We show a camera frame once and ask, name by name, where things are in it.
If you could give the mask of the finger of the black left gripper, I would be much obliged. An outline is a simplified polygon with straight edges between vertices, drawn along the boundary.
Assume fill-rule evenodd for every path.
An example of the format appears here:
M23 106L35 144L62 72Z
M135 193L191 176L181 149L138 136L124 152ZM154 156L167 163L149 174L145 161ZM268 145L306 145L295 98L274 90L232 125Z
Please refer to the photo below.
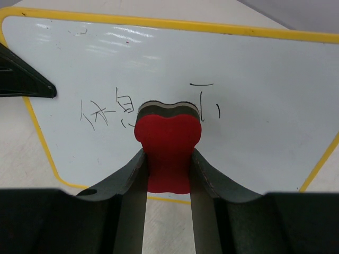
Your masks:
M1 44L1 97L55 98L57 90L48 79Z

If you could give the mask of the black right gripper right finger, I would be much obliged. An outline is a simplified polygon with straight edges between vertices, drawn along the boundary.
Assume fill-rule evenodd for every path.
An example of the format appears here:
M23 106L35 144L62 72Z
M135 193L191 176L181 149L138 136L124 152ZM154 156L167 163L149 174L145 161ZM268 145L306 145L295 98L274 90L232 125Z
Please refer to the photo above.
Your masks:
M197 253L338 253L337 193L260 195L198 151L190 189Z

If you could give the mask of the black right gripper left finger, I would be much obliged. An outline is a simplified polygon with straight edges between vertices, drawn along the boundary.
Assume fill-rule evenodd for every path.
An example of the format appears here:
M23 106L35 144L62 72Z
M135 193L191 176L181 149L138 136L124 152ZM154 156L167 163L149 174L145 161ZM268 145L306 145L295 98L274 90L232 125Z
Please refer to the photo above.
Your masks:
M1 253L141 253L148 187L143 151L77 195L1 190Z

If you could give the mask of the red whiteboard eraser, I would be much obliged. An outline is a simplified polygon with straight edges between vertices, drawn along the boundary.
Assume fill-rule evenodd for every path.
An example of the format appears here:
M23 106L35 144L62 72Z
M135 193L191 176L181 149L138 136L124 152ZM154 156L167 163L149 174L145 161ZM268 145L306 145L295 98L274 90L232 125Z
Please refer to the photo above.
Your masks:
M198 108L190 102L143 103L134 135L147 155L150 193L188 194L191 155L201 139Z

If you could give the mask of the yellow framed whiteboard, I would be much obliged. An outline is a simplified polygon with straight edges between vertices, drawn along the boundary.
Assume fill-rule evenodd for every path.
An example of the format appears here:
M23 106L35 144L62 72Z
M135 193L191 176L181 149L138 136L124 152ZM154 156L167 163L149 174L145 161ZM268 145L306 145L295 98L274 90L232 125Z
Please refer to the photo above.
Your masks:
M336 34L7 7L1 43L56 87L24 102L67 186L124 166L154 99L196 105L198 150L258 193L305 191L338 145Z

